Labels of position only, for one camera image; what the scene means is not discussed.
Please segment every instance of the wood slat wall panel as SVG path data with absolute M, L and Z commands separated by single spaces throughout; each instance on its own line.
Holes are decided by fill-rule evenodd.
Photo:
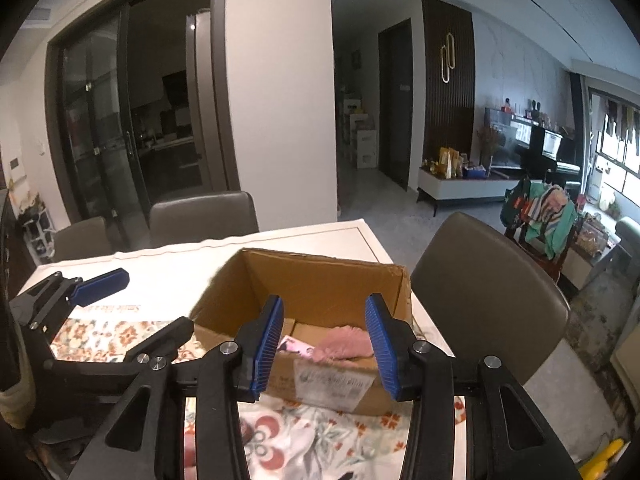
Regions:
M 469 154 L 476 98 L 476 48 L 471 13 L 439 0 L 422 0 L 426 48 L 426 113 L 423 158 L 437 158 L 441 146 Z M 451 32 L 456 67 L 442 81 L 440 47 Z

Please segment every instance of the wooden chair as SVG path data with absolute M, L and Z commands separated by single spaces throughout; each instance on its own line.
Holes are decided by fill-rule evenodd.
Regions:
M 504 235 L 525 251 L 551 277 L 551 279 L 557 283 L 560 279 L 560 272 L 562 270 L 566 254 L 569 251 L 571 244 L 577 240 L 578 234 L 580 234 L 580 230 L 582 229 L 583 222 L 584 218 L 579 216 L 569 230 L 564 249 L 560 254 L 556 254 L 556 257 L 551 260 L 548 259 L 544 251 L 537 250 L 533 245 L 529 244 L 525 240 L 527 230 L 529 229 L 529 225 L 527 223 L 521 221 L 519 226 L 511 226 L 507 228 Z M 516 239 L 516 231 L 518 228 L 520 228 L 520 235 Z M 536 239 L 543 244 L 546 243 L 544 235 L 540 235 Z

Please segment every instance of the white tabletop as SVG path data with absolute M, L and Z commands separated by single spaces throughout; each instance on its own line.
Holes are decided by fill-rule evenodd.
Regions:
M 23 290 L 57 270 L 66 278 L 80 276 L 87 280 L 122 267 L 130 277 L 129 286 L 125 290 L 89 307 L 76 307 L 70 317 L 99 320 L 108 316 L 113 319 L 114 313 L 117 313 L 129 321 L 174 320 L 179 316 L 189 315 L 211 277 L 237 250 L 244 247 L 393 263 L 365 221 L 355 220 L 39 266 Z M 113 309 L 105 309 L 104 306 L 112 306 Z M 413 294 L 412 311 L 416 324 L 426 338 L 452 355 L 433 321 Z M 455 479 L 462 480 L 465 477 L 465 467 L 466 428 L 463 423 L 456 425 Z

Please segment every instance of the chair backrest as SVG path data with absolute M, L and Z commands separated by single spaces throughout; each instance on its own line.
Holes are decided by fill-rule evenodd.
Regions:
M 53 248 L 54 262 L 113 254 L 101 216 L 82 220 L 54 233 Z
M 220 240 L 258 232 L 254 200 L 244 191 L 210 193 L 151 208 L 151 246 Z
M 524 384 L 560 342 L 569 305 L 551 278 L 487 224 L 453 213 L 411 276 L 453 353 L 498 356 Z

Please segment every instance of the dining table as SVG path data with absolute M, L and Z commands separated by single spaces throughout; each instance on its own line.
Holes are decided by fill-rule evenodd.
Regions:
M 189 316 L 216 271 L 241 248 L 393 263 L 373 231 L 360 219 L 42 265 L 23 290 L 57 271 L 66 278 L 79 276 L 87 280 L 119 267 L 125 269 L 129 285 L 94 304 L 75 307 L 51 345 L 60 360 L 119 362 L 127 349 L 177 317 Z M 415 334 L 452 355 L 413 294 L 412 314 Z M 179 349 L 177 361 L 199 358 L 204 353 L 192 337 Z M 466 469 L 463 398 L 455 399 L 454 409 L 453 478 L 462 480 Z M 186 447 L 193 442 L 195 410 L 195 399 L 189 398 L 184 428 Z M 244 451 L 254 480 L 388 480 L 400 476 L 412 402 L 397 403 L 393 410 L 380 416 L 361 416 L 263 394 L 255 404 L 239 403 L 238 410 L 247 430 L 243 430 L 247 437 Z M 186 478 L 195 476 L 194 468 L 190 476 L 186 473 Z

